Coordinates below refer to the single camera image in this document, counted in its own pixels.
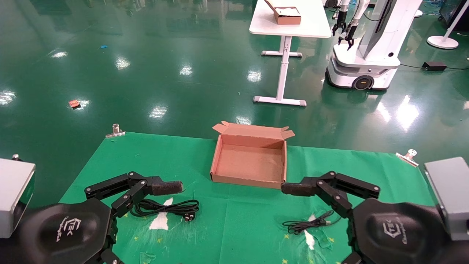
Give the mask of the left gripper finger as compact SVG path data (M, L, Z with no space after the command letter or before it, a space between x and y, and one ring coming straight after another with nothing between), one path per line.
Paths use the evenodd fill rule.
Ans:
M88 186L84 192L87 199L99 200L122 193L111 204L111 211L114 217L123 217L147 195L177 194L182 190L181 181L163 181L159 176L144 177L137 172L128 172Z
M122 260L112 252L111 249L105 249L99 254L99 264L123 264Z

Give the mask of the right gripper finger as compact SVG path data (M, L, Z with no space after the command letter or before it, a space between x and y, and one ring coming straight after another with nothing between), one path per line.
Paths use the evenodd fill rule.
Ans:
M361 264L361 262L362 262L361 255L353 251L341 262L341 264Z
M320 197L340 217L350 217L353 210L340 192L362 199L378 199L380 195L380 187L334 171L320 177L304 177L299 183L283 183L281 191L297 197Z

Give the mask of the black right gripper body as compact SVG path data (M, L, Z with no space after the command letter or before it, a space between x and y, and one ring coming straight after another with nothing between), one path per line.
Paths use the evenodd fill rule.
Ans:
M454 244L434 206L370 198L349 220L349 244L362 264L442 264Z

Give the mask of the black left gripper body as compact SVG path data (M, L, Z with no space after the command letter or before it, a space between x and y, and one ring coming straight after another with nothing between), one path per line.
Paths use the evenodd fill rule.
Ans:
M116 243L115 217L98 199L34 209L16 229L18 264L98 264Z

